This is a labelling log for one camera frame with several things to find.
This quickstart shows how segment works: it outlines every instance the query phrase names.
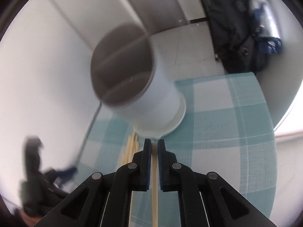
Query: tablecloth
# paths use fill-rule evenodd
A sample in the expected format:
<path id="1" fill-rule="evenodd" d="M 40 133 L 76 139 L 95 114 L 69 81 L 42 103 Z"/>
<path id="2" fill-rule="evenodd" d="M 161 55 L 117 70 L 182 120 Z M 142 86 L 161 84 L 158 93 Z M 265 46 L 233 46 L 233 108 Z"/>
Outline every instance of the tablecloth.
<path id="1" fill-rule="evenodd" d="M 186 98 L 184 120 L 163 137 L 167 151 L 193 171 L 215 171 L 264 215 L 270 216 L 277 182 L 277 156 L 271 117 L 252 73 L 176 82 Z M 133 128 L 106 107 L 93 122 L 75 180 L 99 171 L 114 172 Z M 139 137 L 140 149 L 145 137 Z M 151 190 L 133 194 L 133 226 L 152 225 Z M 176 192 L 159 189 L 159 226 L 180 226 Z"/>

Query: black bag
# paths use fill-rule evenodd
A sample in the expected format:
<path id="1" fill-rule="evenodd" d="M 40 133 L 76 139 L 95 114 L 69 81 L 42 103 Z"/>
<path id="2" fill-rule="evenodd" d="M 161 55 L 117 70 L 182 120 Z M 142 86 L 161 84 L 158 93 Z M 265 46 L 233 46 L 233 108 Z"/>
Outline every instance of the black bag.
<path id="1" fill-rule="evenodd" d="M 228 73 L 256 74 L 266 66 L 252 35 L 248 0 L 210 0 L 209 17 L 215 53 Z"/>

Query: checkered fabric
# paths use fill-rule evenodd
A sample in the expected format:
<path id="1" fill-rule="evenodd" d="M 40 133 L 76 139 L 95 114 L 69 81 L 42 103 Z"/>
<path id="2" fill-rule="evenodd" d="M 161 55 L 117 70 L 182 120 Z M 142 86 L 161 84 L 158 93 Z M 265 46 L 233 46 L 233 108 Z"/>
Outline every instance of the checkered fabric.
<path id="1" fill-rule="evenodd" d="M 166 149 L 193 171 L 217 172 L 264 215 L 270 216 L 277 182 L 277 155 L 271 117 L 252 73 L 176 82 L 186 98 L 180 126 L 163 137 Z M 102 107 L 82 152 L 75 180 L 119 167 L 133 128 Z M 140 137 L 140 149 L 145 137 Z M 151 190 L 134 192 L 133 226 L 152 226 Z M 159 190 L 159 226 L 180 226 L 176 192 Z"/>

